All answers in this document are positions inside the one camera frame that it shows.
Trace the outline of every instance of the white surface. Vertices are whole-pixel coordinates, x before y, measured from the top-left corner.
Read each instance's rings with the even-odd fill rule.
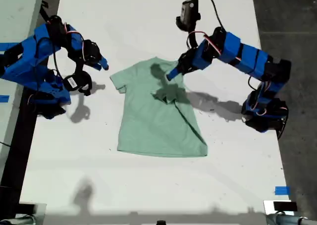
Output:
[[[36,25],[42,0],[0,0],[0,43],[21,42]],[[19,113],[23,87],[0,79],[0,95],[9,95],[8,103],[0,103],[0,141],[11,144]],[[0,179],[9,148],[0,144]]]
[[[169,224],[265,224],[263,200],[288,199],[274,195],[275,186],[285,186],[275,132],[260,134],[222,107],[222,102],[245,101],[251,91],[248,76],[218,60],[185,77],[191,91],[219,101],[193,99],[215,109],[195,109],[209,146],[207,157],[167,159],[116,151],[124,95],[109,76],[141,60],[174,60],[186,51],[187,34],[175,25],[183,1],[60,0],[58,15],[97,42],[110,69],[85,67],[106,88],[84,99],[75,94],[65,115],[37,121],[21,201],[47,204],[44,225],[154,224],[160,219]],[[226,30],[259,47],[253,0],[214,1]],[[212,34],[218,25],[212,4],[200,0],[199,8],[202,20],[196,29]],[[57,63],[63,75],[74,71],[66,51],[58,52]]]

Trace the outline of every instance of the shirt sleeve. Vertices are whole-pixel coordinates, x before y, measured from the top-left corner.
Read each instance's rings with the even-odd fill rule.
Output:
[[[115,88],[120,93],[126,92],[126,87],[129,83],[133,82],[136,76],[136,65],[133,65],[125,70],[119,71],[110,76]]]

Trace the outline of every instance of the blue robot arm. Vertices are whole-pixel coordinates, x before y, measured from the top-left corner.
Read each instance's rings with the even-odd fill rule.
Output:
[[[193,31],[199,19],[198,0],[183,2],[182,14],[176,18],[176,24],[189,32],[192,47],[181,55],[177,67],[167,75],[167,79],[171,80],[180,73],[203,70],[214,58],[232,65],[250,78],[261,81],[243,103],[241,113],[248,116],[246,124],[259,132],[275,129],[280,137],[288,119],[288,107],[275,96],[289,80],[291,62],[282,59],[276,63],[262,50],[241,43],[238,37],[225,31],[220,20],[221,27],[215,28],[211,36],[205,35],[198,46]]]
[[[84,40],[71,25],[52,16],[35,29],[34,35],[17,44],[1,44],[0,78],[16,82],[34,90],[30,102],[35,103],[39,113],[46,118],[64,113],[60,104],[69,104],[69,91],[90,95],[92,80],[83,66],[107,70],[107,60],[100,54],[96,43]],[[66,48],[68,57],[76,63],[74,74],[63,78],[57,68],[55,52]],[[56,74],[41,62],[54,55]]]

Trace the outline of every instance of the gray floor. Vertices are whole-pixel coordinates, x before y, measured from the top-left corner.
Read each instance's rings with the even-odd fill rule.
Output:
[[[290,115],[279,147],[291,199],[317,220],[317,0],[254,3],[262,49],[293,63],[280,93]]]

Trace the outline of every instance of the green t-shirt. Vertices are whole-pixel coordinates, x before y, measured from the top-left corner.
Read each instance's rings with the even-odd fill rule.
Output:
[[[207,155],[182,75],[166,79],[176,65],[155,57],[110,77],[125,93],[118,151],[159,157]]]

